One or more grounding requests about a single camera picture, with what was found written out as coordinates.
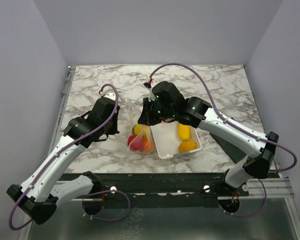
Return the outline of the white perforated plastic basket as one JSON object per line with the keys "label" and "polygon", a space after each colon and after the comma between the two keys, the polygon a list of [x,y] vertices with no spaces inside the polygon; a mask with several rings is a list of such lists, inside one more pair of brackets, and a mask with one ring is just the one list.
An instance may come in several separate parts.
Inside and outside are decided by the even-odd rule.
{"label": "white perforated plastic basket", "polygon": [[199,136],[192,126],[189,127],[189,141],[196,144],[196,148],[179,152],[179,146],[183,143],[179,137],[179,123],[177,121],[151,126],[154,144],[160,159],[178,158],[198,152],[202,149]]}

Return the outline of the yellow toy pear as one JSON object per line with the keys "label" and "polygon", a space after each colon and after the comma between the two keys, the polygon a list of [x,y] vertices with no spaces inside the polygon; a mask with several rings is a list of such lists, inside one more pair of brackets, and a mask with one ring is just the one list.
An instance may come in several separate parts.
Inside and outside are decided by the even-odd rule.
{"label": "yellow toy pear", "polygon": [[132,128],[132,134],[147,139],[150,135],[150,128],[146,125],[136,124]]}

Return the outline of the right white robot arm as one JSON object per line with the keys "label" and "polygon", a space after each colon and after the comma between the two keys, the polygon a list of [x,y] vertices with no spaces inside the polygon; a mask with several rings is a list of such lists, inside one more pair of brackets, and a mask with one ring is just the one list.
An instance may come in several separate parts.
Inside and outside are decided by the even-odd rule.
{"label": "right white robot arm", "polygon": [[155,126],[162,121],[177,121],[214,134],[243,151],[247,158],[226,171],[219,189],[230,196],[244,182],[256,178],[266,179],[273,162],[277,133],[254,131],[235,120],[218,115],[213,106],[199,97],[184,98],[177,87],[163,81],[150,89],[143,99],[138,124]]}

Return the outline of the red toy apple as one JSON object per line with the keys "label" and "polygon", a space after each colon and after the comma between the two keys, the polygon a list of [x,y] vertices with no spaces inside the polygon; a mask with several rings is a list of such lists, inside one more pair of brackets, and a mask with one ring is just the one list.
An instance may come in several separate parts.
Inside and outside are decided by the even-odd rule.
{"label": "red toy apple", "polygon": [[145,140],[140,135],[131,135],[128,137],[127,146],[133,152],[142,152],[146,146]]}

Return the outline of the yellow orange toy lemon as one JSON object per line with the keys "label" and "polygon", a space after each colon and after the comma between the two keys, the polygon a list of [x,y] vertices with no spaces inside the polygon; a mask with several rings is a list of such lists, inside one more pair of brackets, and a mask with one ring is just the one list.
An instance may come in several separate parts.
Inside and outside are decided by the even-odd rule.
{"label": "yellow orange toy lemon", "polygon": [[197,149],[197,144],[193,140],[183,141],[179,147],[179,153],[185,153]]}

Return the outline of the clear zip top bag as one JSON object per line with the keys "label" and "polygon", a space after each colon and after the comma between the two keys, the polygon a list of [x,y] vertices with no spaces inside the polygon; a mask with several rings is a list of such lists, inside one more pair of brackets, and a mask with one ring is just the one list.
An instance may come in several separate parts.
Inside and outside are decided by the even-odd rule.
{"label": "clear zip top bag", "polygon": [[124,103],[128,113],[127,149],[135,153],[150,154],[154,149],[154,141],[150,127],[138,123],[141,108],[130,100]]}

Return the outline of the orange toy fruit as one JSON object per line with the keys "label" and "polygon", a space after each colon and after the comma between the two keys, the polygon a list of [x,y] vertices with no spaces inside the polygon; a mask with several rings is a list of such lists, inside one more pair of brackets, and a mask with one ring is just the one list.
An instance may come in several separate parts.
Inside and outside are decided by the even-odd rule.
{"label": "orange toy fruit", "polygon": [[144,141],[144,150],[143,150],[143,152],[144,153],[150,153],[153,150],[153,148],[154,148],[153,142],[151,140],[146,139]]}

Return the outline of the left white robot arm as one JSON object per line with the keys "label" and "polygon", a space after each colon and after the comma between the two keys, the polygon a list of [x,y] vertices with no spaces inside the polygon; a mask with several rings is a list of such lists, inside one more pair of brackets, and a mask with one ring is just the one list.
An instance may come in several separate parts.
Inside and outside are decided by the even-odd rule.
{"label": "left white robot arm", "polygon": [[80,196],[96,197],[102,190],[101,179],[86,171],[74,180],[56,185],[68,166],[102,135],[118,131],[118,97],[113,93],[100,97],[93,109],[69,121],[55,148],[40,167],[22,184],[6,191],[37,225],[49,220],[57,207]]}

